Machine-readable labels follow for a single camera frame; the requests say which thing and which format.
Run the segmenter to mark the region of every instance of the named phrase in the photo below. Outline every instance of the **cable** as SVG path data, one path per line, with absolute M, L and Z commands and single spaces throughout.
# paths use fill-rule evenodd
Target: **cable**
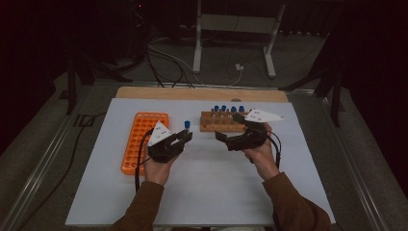
M 152 55 L 152 56 L 154 56 L 154 57 L 171 61 L 172 63 L 176 64 L 176 65 L 178 66 L 178 68 L 180 69 L 180 73 L 181 73 L 181 74 L 180 74 L 180 77 L 179 77 L 175 82 L 173 82 L 173 85 L 171 86 L 172 88 L 174 88 L 174 87 L 176 86 L 176 84 L 177 84 L 178 82 L 180 82 L 180 81 L 183 79 L 183 77 L 184 77 L 185 80 L 186 80 L 186 85 L 187 85 L 189 88 L 193 88 L 193 89 L 194 89 L 194 86 L 190 83 L 189 79 L 187 78 L 186 72 L 184 71 L 183 67 L 180 66 L 179 63 L 178 63 L 173 57 L 169 56 L 169 55 L 166 54 L 166 53 L 163 53 L 163 52 L 160 52 L 160 51 L 158 51 L 158 50 L 151 49 L 151 48 L 148 48 L 148 51 L 149 51 L 149 52 L 155 52 L 155 53 L 158 53 L 158 54 L 162 55 L 162 56 L 153 55 L 153 54 L 151 54 L 151 53 L 148 52 L 149 55 Z
M 228 88 L 228 87 L 232 87 L 232 86 L 236 85 L 241 80 L 241 77 L 242 77 L 242 70 L 240 70 L 240 77 L 238 78 L 238 80 L 235 81 L 233 84 L 225 86 L 225 87 Z
M 280 159 L 281 159 L 281 152 L 282 152 L 282 143 L 279 140 L 279 138 L 276 136 L 276 134 L 272 133 L 271 131 L 268 131 L 268 132 L 270 132 L 273 136 L 275 136 L 278 139 L 278 142 L 279 142 L 279 147 L 278 147 L 278 145 L 273 140 L 273 138 L 270 137 L 270 136 L 267 136 L 268 140 L 270 140 L 270 142 L 272 142 L 273 146 L 275 147 L 275 150 L 276 150 L 276 161 L 275 162 L 276 162 L 276 166 L 279 168 Z
M 143 161 L 143 162 L 140 162 L 141 151 L 142 151 L 143 146 L 144 146 L 144 140 L 146 140 L 146 138 L 147 138 L 148 136 L 150 136 L 150 135 L 153 134 L 153 130 L 154 130 L 154 128 L 152 128 L 152 129 L 150 129 L 149 131 L 147 131 L 147 132 L 143 135 L 143 137 L 141 138 L 141 141 L 140 141 L 138 163 L 136 164 L 136 169 L 135 169 L 135 189 L 136 189 L 136 193 L 138 192 L 139 187 L 140 187 L 140 179 L 139 179 L 139 175 L 140 175 L 140 165 L 142 165 L 144 162 L 146 162 L 147 160 L 150 159 L 150 158 L 149 158 L 149 159 L 147 159 L 147 160 L 145 160 L 145 161 Z
M 52 191 L 45 197 L 45 199 L 42 200 L 42 202 L 37 206 L 37 208 L 34 209 L 34 211 L 26 218 L 26 220 L 24 220 L 24 221 L 20 224 L 20 226 L 19 226 L 18 229 L 17 229 L 18 231 L 22 230 L 22 229 L 24 228 L 24 226 L 27 225 L 28 221 L 30 221 L 30 219 L 31 219 L 31 218 L 38 212 L 38 210 L 45 204 L 45 202 L 48 201 L 48 199 L 49 199 L 49 198 L 51 197 L 51 195 L 57 190 L 57 188 L 58 188 L 58 187 L 60 186 L 60 184 L 64 181 L 65 177 L 67 176 L 67 174 L 68 174 L 69 171 L 71 170 L 72 165 L 73 165 L 73 162 L 74 162 L 74 158 L 75 158 L 75 155 L 76 155 L 76 149 L 77 149 L 77 147 L 78 147 L 79 139 L 80 139 L 80 137 L 81 137 L 81 134 L 84 132 L 84 130 L 85 130 L 85 128 L 86 128 L 85 125 L 90 124 L 90 123 L 93 123 L 94 120 L 95 120 L 97 117 L 102 116 L 102 115 L 104 115 L 104 114 L 105 114 L 105 113 L 101 113 L 101 114 L 98 114 L 98 115 L 84 115 L 84 116 L 90 116 L 90 119 L 84 124 L 84 126 L 81 127 L 81 130 L 79 131 L 79 133 L 78 133 L 78 135 L 77 135 L 77 138 L 76 138 L 74 147 L 73 147 L 73 149 L 72 149 L 71 159 L 70 159 L 70 161 L 69 161 L 68 168 L 66 169 L 66 171 L 65 171 L 65 173 L 64 173 L 64 175 L 63 175 L 63 177 L 60 179 L 60 181 L 57 183 L 57 185 L 52 189 Z
M 158 52 L 158 53 L 161 53 L 161 54 L 163 54 L 163 55 L 166 55 L 166 56 L 168 56 L 168 57 L 170 57 L 170 58 L 172 58 L 172 59 L 174 59 L 174 60 L 180 61 L 182 64 L 186 65 L 186 66 L 189 68 L 189 70 L 191 71 L 191 73 L 192 73 L 192 75 L 194 76 L 195 80 L 196 80 L 198 83 L 200 83 L 201 85 L 206 86 L 204 83 L 202 83 L 200 80 L 198 80 L 197 76 L 196 76 L 196 75 L 194 74 L 194 72 L 192 71 L 191 66 L 189 66 L 186 62 L 184 62 L 183 60 L 181 60 L 181 59 L 179 59 L 179 58 L 177 58 L 177 57 L 175 57 L 175 56 L 169 55 L 169 54 L 167 54 L 167 53 L 165 53 L 165 52 L 163 52 L 163 51 L 159 51 L 159 50 L 155 49 L 153 46 L 151 46 L 150 44 L 147 44 L 147 46 L 148 46 L 150 49 L 152 49 L 153 51 L 156 51 L 156 52 Z
M 163 85 L 162 81 L 159 79 L 160 75 L 157 73 L 157 69 L 153 66 L 149 55 L 146 56 L 146 59 L 147 59 L 148 65 L 150 66 L 150 68 L 151 68 L 151 70 L 153 72 L 154 77 L 156 78 L 156 81 L 157 81 L 158 85 L 160 85 L 160 86 L 162 86 L 162 88 L 164 88 L 165 86 Z

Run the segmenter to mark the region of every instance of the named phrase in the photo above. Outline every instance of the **metal frame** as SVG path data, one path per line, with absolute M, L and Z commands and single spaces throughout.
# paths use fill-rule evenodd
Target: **metal frame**
M 264 46 L 264 57 L 265 63 L 267 65 L 268 76 L 273 78 L 276 76 L 276 71 L 273 66 L 272 57 L 270 52 L 272 50 L 273 44 L 275 43 L 276 36 L 278 34 L 280 22 L 282 19 L 283 12 L 286 5 L 281 4 L 279 7 L 278 15 L 274 18 L 270 17 L 243 17 L 243 16 L 230 16 L 230 15 L 215 15 L 215 14 L 205 14 L 201 12 L 201 0 L 197 0 L 197 25 L 196 25 L 196 38 L 195 38 L 195 51 L 194 51 L 194 61 L 192 64 L 192 71 L 194 73 L 199 73 L 201 68 L 201 31 L 202 30 L 218 30 L 218 31 L 238 31 L 238 32 L 251 32 L 251 33 L 264 33 L 270 34 L 270 41 L 267 46 Z M 219 24 L 223 21 L 230 21 L 232 17 L 237 18 L 237 21 L 248 21 L 255 20 L 257 22 L 263 22 L 264 27 L 260 28 L 238 28 L 238 22 L 233 29 L 222 28 Z M 211 20 L 217 20 L 217 23 L 211 23 Z

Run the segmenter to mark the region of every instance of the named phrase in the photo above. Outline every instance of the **white board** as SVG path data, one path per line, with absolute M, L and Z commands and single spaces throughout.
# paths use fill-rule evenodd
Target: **white board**
M 255 166 L 241 151 L 228 151 L 215 134 L 199 131 L 201 111 L 241 105 L 283 116 L 270 122 L 282 142 L 280 169 L 297 190 L 335 219 L 291 103 L 113 99 L 65 224 L 111 225 L 135 195 L 134 177 L 120 170 L 137 112 L 169 114 L 169 130 L 191 122 L 192 140 L 171 168 L 154 222 L 158 226 L 247 226 L 273 224 L 272 204 Z

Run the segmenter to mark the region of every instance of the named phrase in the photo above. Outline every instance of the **test tube rack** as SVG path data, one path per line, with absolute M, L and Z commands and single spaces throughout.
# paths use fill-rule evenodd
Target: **test tube rack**
M 223 106 L 221 110 L 215 107 L 210 112 L 201 112 L 200 132 L 243 132 L 245 125 L 234 121 L 232 115 L 246 116 L 248 113 L 243 110 L 243 107 L 240 107 L 239 111 L 234 110 L 234 108 L 230 111 Z
M 141 139 L 147 131 L 156 126 L 158 121 L 161 121 L 164 126 L 168 127 L 168 114 L 151 112 L 139 112 L 135 114 L 125 153 L 123 154 L 122 164 L 120 166 L 120 169 L 124 174 L 135 175 L 140 145 L 142 145 L 140 155 L 140 161 L 142 162 L 145 155 L 144 146 L 148 143 L 150 137 L 146 137 L 144 143 L 141 143 Z M 143 166 L 140 167 L 140 176 L 144 176 Z

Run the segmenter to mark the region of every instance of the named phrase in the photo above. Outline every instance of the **brown sleeve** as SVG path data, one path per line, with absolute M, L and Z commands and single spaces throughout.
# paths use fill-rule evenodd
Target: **brown sleeve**
M 277 225 L 281 230 L 330 230 L 327 213 L 301 196 L 284 172 L 268 179 L 263 185 L 272 200 Z
M 111 231 L 152 230 L 165 188 L 153 182 L 143 182 L 126 214 L 117 220 Z

